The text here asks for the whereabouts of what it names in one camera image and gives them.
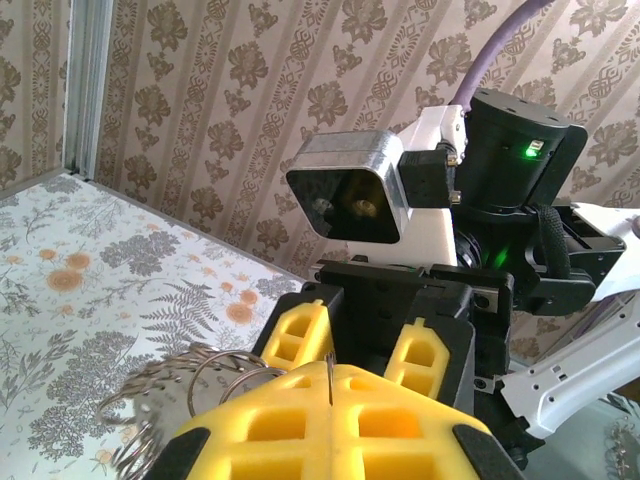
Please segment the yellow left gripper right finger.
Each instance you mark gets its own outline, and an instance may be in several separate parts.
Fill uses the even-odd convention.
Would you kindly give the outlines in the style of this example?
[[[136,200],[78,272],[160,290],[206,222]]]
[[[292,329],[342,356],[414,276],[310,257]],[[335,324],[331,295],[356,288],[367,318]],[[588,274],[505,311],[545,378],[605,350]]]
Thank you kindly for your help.
[[[330,366],[332,479],[522,479],[476,418],[350,365]]]

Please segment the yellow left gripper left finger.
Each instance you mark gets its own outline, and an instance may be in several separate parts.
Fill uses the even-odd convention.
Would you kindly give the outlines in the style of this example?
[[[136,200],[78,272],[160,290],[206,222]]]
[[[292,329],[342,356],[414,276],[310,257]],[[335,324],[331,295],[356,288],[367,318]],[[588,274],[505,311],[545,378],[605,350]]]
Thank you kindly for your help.
[[[169,442],[169,477],[329,479],[331,383],[311,362],[196,415]]]

